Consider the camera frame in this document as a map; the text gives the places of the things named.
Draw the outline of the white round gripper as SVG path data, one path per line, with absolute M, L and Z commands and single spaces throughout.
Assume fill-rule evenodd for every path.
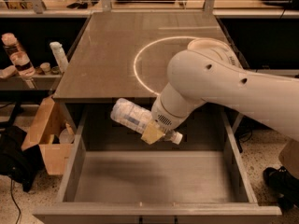
M 186 116 L 177 117 L 170 114 L 164 108 L 160 96 L 158 96 L 153 103 L 151 115 L 153 120 L 147 124 L 141 136 L 141 139 L 149 145 L 152 145 L 164 136 L 164 130 L 162 128 L 175 130 L 187 118 Z

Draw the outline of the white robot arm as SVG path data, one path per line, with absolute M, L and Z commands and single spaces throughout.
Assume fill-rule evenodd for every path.
M 194 109 L 213 103 L 229 107 L 299 140 L 299 80 L 254 73 L 230 64 L 223 49 L 183 50 L 167 67 L 168 83 L 151 114 L 176 129 Z

